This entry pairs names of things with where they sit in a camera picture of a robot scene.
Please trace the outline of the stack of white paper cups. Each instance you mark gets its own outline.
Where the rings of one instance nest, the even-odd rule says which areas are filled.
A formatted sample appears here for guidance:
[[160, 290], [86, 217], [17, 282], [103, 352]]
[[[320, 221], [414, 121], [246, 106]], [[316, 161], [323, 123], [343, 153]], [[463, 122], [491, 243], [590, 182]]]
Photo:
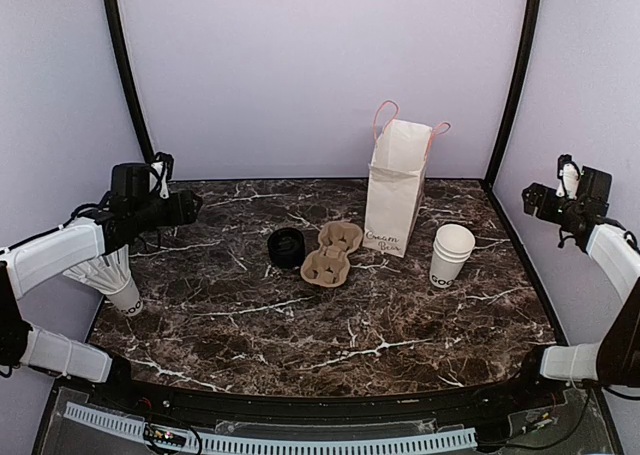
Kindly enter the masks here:
[[476, 245], [473, 233], [459, 224], [441, 226], [433, 241], [429, 281], [439, 289], [450, 287]]

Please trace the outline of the stack of black lids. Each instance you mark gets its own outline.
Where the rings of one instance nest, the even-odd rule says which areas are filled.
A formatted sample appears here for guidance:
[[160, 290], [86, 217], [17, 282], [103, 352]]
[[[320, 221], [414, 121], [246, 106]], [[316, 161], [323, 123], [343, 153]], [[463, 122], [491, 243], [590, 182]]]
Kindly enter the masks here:
[[267, 240], [267, 248], [272, 264], [278, 268], [295, 268], [304, 262], [304, 235], [298, 229], [286, 227], [274, 231]]

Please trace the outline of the brown cardboard cup carrier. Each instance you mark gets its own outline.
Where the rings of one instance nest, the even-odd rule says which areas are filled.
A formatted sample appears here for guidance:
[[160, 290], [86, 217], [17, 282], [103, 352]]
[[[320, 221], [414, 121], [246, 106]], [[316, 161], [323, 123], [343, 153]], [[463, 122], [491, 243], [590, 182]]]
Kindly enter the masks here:
[[336, 288], [346, 282], [351, 268], [349, 256], [361, 245], [362, 229], [350, 222], [326, 223], [319, 232], [319, 248], [305, 258], [300, 275], [307, 283]]

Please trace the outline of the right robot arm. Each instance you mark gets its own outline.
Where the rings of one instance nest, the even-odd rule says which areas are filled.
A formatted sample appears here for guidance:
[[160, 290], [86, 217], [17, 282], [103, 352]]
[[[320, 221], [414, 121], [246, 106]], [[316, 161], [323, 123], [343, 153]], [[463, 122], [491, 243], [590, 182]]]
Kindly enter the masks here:
[[591, 344], [550, 346], [538, 370], [528, 371], [510, 388], [521, 409], [534, 407], [549, 391], [549, 380], [639, 386], [639, 248], [631, 233], [605, 217], [605, 203], [589, 197], [559, 197], [533, 183], [522, 192], [528, 215], [559, 226], [605, 273], [622, 308], [604, 338]]

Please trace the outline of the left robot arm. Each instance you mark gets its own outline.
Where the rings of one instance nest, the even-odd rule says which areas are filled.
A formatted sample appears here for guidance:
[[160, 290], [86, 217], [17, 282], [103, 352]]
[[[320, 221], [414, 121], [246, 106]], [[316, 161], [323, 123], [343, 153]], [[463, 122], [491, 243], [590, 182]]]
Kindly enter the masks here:
[[203, 200], [191, 190], [141, 202], [90, 208], [66, 225], [1, 251], [1, 364], [3, 376], [19, 366], [102, 383], [120, 411], [141, 402], [140, 387], [115, 372], [106, 351], [26, 321], [18, 301], [44, 282], [64, 275], [100, 292], [121, 314], [139, 314], [143, 301], [129, 268], [129, 247], [143, 233], [196, 221]]

